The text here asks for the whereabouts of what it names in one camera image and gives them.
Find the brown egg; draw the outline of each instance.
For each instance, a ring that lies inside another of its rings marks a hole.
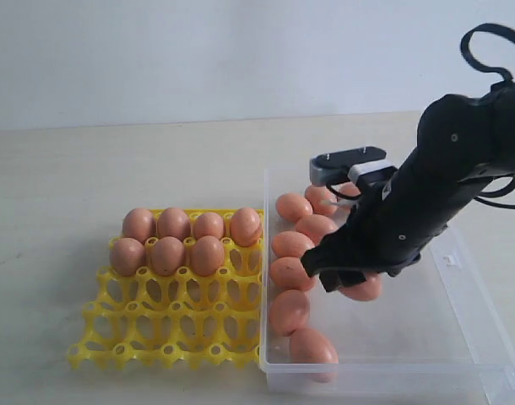
[[[173,236],[166,236],[158,240],[150,251],[152,270],[160,276],[171,276],[184,266],[186,250],[180,240]]]
[[[295,225],[295,230],[308,236],[314,245],[319,245],[326,234],[333,233],[338,228],[331,218],[316,213],[302,217]]]
[[[190,236],[190,218],[180,208],[167,208],[158,217],[156,229],[158,230],[158,237],[165,238],[166,236],[173,236],[178,240],[184,240]]]
[[[305,197],[312,205],[314,213],[330,217],[336,212],[335,205],[327,205],[325,202],[336,203],[336,196],[327,187],[308,186],[305,190]]]
[[[200,238],[192,247],[190,265],[199,276],[208,277],[224,264],[224,245],[214,236]]]
[[[281,289],[308,291],[316,285],[315,277],[308,277],[301,260],[296,257],[281,257],[271,263],[268,272],[274,284]]]
[[[339,356],[330,340],[322,333],[310,327],[303,327],[293,332],[290,337],[290,357],[294,363],[303,364],[337,364]],[[316,382],[334,380],[334,373],[312,374]]]
[[[285,230],[274,237],[271,247],[276,257],[289,256],[300,259],[305,251],[314,247],[314,243],[306,235],[294,230]]]
[[[230,236],[237,245],[253,246],[261,238],[262,233],[261,218],[255,209],[240,208],[231,217]]]
[[[295,223],[302,217],[312,214],[312,205],[301,194],[288,192],[276,200],[276,211],[286,221]]]
[[[146,208],[134,208],[122,221],[122,237],[134,238],[141,243],[155,236],[155,215]]]
[[[202,213],[193,225],[193,237],[196,239],[207,235],[222,239],[224,233],[224,220],[217,213]]]
[[[310,301],[298,289],[280,293],[268,309],[268,321],[280,336],[289,336],[296,329],[304,327],[309,316]]]
[[[145,265],[145,246],[132,238],[121,238],[111,248],[109,261],[117,274],[133,276],[138,268]]]
[[[366,281],[352,287],[343,287],[339,292],[356,301],[372,301],[382,294],[383,285],[380,274],[365,273]]]
[[[361,194],[361,191],[352,182],[343,184],[339,188],[339,192],[341,192],[342,194],[344,194],[344,195],[346,195],[348,197],[357,197],[359,194]],[[343,199],[340,198],[340,197],[337,197],[336,200],[337,201],[343,201]],[[342,207],[342,209],[344,211],[347,211],[347,212],[351,211],[351,207],[347,207],[347,206],[346,207]]]

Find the yellow egg tray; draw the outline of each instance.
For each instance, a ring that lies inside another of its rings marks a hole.
[[[151,209],[158,218],[161,209]],[[77,369],[84,360],[101,368],[123,369],[132,360],[144,365],[160,361],[165,367],[186,361],[197,369],[203,361],[231,361],[244,366],[259,359],[259,310],[263,237],[255,246],[240,247],[230,238],[230,219],[236,209],[185,209],[193,223],[201,213],[218,213],[225,221],[224,265],[210,277],[189,266],[193,237],[183,243],[185,266],[169,277],[154,273],[145,241],[147,266],[132,277],[121,277],[109,266],[96,273],[99,288],[84,305],[84,334],[67,353]],[[263,210],[256,210],[263,223]],[[117,238],[110,240],[110,248]]]

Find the table surface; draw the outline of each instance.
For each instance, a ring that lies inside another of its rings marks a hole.
[[[312,156],[363,144],[399,165],[419,116],[0,132],[0,404],[314,403],[268,393],[256,366],[76,372],[64,354],[81,336],[81,307],[95,297],[95,271],[128,210],[261,208],[265,168],[300,165],[307,176]],[[474,203],[454,223],[515,347],[515,212]]]

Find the white wall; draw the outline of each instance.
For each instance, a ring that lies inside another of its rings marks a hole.
[[[0,129],[419,110],[496,80],[458,51],[489,21],[515,0],[0,0]]]

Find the transparent plastic box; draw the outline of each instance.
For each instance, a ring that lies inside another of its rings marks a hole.
[[[515,353],[452,228],[432,241],[420,263],[396,278],[383,276],[383,293],[375,301],[327,294],[318,283],[308,293],[309,326],[331,340],[339,364],[290,362],[288,338],[275,336],[268,325],[268,308],[279,292],[268,277],[275,259],[270,241],[281,230],[293,229],[277,214],[276,198],[303,193],[308,185],[307,166],[266,172],[260,366],[269,390],[388,400],[461,394],[490,405],[515,404]],[[346,215],[334,219],[340,224]],[[312,381],[309,376],[318,372],[337,377],[329,383]]]

